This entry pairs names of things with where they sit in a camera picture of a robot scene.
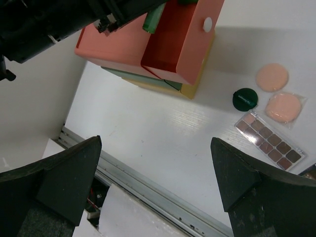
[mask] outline open drawer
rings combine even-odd
[[[141,65],[161,79],[194,85],[224,0],[199,0],[182,5],[170,0],[150,36]],[[203,29],[207,18],[211,30]]]

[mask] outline clear plastic packaging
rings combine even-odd
[[[291,129],[306,101],[307,98],[303,96],[281,91],[269,99],[265,113],[274,121]]]
[[[255,111],[245,114],[235,128],[283,170],[289,171],[307,157],[301,148],[266,123]]]

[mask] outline metal frame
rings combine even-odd
[[[84,139],[63,127],[58,143],[69,148]],[[194,237],[233,237],[232,229],[102,151],[96,177],[116,184],[140,199],[164,219]]]

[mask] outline round makeup sponge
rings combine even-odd
[[[279,93],[271,97],[267,106],[266,114],[277,122],[291,122],[301,112],[300,100],[290,93]]]
[[[288,71],[279,63],[270,63],[259,70],[256,81],[264,91],[278,91],[287,84]]]

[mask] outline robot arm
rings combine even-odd
[[[167,0],[0,0],[0,80],[14,80],[4,57],[24,63],[94,23],[110,34]]]

